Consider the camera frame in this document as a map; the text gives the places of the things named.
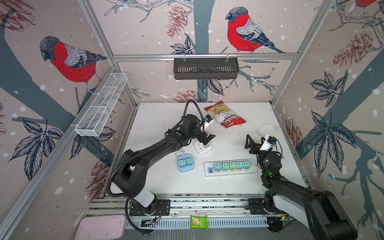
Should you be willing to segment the white square socket cube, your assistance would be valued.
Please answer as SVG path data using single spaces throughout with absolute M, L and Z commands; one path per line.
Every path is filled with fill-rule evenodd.
M 212 150 L 212 146 L 210 144 L 204 145 L 199 141 L 194 142 L 194 148 L 199 155 L 205 155 Z

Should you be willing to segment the light green charger plug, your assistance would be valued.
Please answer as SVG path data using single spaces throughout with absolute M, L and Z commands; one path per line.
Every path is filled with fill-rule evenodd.
M 251 168 L 253 163 L 251 161 L 244 161 L 244 169 Z

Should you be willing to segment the teal charger plug front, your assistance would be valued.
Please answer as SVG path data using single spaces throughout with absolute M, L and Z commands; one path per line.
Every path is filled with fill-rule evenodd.
M 243 169 L 245 167 L 244 162 L 237 162 L 237 169 Z

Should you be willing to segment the teal charger plug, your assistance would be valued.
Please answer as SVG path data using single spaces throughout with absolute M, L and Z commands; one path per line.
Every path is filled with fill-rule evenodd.
M 215 163 L 215 165 L 214 165 L 214 170 L 215 171 L 221 171 L 222 168 L 223 168 L 222 163 Z
M 187 165 L 186 163 L 186 160 L 185 159 L 182 159 L 182 160 L 178 160 L 178 166 L 179 168 L 183 168 Z
M 193 160 L 193 158 L 187 158 L 187 159 L 186 159 L 186 165 L 187 165 L 187 166 L 192 166 L 192 165 L 194 165 L 194 160 Z
M 237 169 L 243 169 L 245 167 L 244 162 L 237 162 Z

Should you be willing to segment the blue square socket cube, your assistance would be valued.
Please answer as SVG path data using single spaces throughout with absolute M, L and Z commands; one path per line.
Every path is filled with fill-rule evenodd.
M 182 159 L 187 159 L 187 158 L 193 158 L 193 156 L 191 154 L 185 154 L 185 155 L 181 155 L 177 158 L 177 164 L 178 164 L 178 160 L 182 160 Z M 192 171 L 193 169 L 195 168 L 195 162 L 194 162 L 194 165 L 192 166 L 185 166 L 183 168 L 179 168 L 178 166 L 178 169 L 181 173 L 185 173 L 185 172 L 190 172 Z

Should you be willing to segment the white multicolour power strip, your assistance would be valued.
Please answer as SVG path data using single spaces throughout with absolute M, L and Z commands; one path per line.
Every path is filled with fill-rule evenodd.
M 203 172 L 206 177 L 220 177 L 254 174 L 258 167 L 253 159 L 205 162 Z

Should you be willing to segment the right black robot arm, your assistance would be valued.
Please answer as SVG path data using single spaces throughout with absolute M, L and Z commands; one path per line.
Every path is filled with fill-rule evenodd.
M 282 153 L 273 151 L 278 140 L 266 135 L 261 143 L 246 136 L 245 149 L 257 157 L 261 181 L 267 189 L 264 209 L 282 211 L 305 225 L 316 240 L 355 240 L 358 233 L 336 196 L 319 192 L 289 181 L 281 175 Z

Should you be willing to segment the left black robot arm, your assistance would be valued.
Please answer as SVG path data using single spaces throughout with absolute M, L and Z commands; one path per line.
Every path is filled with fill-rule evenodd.
M 197 102 L 187 101 L 181 120 L 164 133 L 162 140 L 145 149 L 123 153 L 106 184 L 108 196 L 127 197 L 129 201 L 139 203 L 147 214 L 153 214 L 158 208 L 158 199 L 146 187 L 148 170 L 168 154 L 188 146 L 194 139 L 204 146 L 208 145 L 215 135 L 206 133 L 205 122 Z

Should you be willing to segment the red white chips bag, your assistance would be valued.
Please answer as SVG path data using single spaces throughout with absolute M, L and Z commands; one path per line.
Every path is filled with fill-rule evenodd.
M 246 123 L 242 117 L 234 113 L 223 101 L 206 107 L 205 111 L 226 129 Z

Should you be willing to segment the green snack packet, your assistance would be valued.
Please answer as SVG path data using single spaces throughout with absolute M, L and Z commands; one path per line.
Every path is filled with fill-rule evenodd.
M 208 217 L 191 216 L 191 229 L 204 229 L 208 230 L 209 221 Z

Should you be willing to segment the pink tray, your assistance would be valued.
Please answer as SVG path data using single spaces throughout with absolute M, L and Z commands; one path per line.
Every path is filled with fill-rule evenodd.
M 124 215 L 86 217 L 80 221 L 75 240 L 117 240 L 126 228 Z

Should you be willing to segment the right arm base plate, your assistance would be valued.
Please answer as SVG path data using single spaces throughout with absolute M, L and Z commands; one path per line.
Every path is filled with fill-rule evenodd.
M 261 198 L 248 199 L 246 209 L 250 211 L 251 215 L 269 215 L 265 210 L 264 199 Z

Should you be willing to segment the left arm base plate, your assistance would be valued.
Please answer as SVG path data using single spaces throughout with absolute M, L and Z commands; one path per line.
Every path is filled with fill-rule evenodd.
M 138 202 L 131 202 L 128 206 L 130 216 L 168 216 L 170 214 L 171 201 L 154 199 L 147 207 Z

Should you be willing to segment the white mesh wall shelf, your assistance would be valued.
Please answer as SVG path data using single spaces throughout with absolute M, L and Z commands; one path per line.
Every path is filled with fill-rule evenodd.
M 75 128 L 81 137 L 99 137 L 127 83 L 124 73 L 107 75 L 107 80 L 96 94 L 91 106 Z

